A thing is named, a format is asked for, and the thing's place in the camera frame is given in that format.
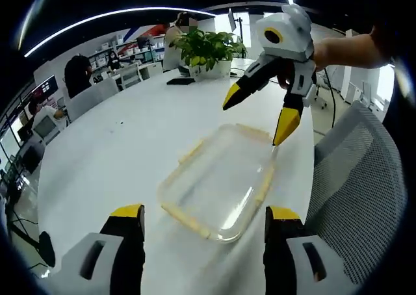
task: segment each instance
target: green leaves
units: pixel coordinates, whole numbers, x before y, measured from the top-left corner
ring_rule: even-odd
[[[200,57],[199,56],[193,57],[192,60],[190,61],[191,66],[197,66],[199,63],[200,63]]]
[[[173,47],[181,49],[181,59],[187,66],[205,66],[212,70],[220,60],[233,60],[234,53],[246,50],[242,43],[235,43],[233,33],[203,32],[193,30],[172,42]]]

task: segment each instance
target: black phone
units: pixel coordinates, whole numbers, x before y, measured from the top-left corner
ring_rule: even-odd
[[[189,85],[195,82],[192,77],[181,77],[177,79],[171,79],[167,82],[168,85]]]

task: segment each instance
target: human hand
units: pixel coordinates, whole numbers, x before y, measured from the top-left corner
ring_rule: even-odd
[[[326,46],[324,43],[316,43],[313,53],[313,61],[315,62],[315,71],[320,72],[328,65]],[[285,59],[278,69],[277,78],[280,87],[288,89],[294,81],[294,64],[292,60]]]

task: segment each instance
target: white table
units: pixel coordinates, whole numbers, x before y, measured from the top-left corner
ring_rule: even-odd
[[[233,68],[248,63],[239,60]],[[306,218],[313,179],[311,111],[304,109],[299,128],[279,147],[275,180],[245,234],[232,244],[203,240],[161,209],[158,184],[179,158],[224,123],[274,134],[285,91],[270,83],[224,112],[235,79],[166,85],[178,74],[167,72],[116,94],[47,146],[38,217],[40,230],[51,236],[55,269],[87,233],[99,232],[113,210],[143,203],[143,294],[264,294],[265,207],[289,207]]]

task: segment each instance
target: desk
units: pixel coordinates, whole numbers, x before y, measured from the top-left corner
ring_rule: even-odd
[[[177,70],[169,71],[116,94],[46,147],[38,189],[40,231],[50,234],[59,269],[62,256],[87,233],[99,232],[113,210],[143,203],[143,294],[264,294],[265,206],[289,207],[303,221],[309,207],[311,110],[304,109],[299,128],[279,148],[275,180],[245,234],[232,244],[203,240],[161,209],[158,185],[224,123],[274,134],[285,91],[270,83],[224,112],[236,79],[166,85],[177,76]]]

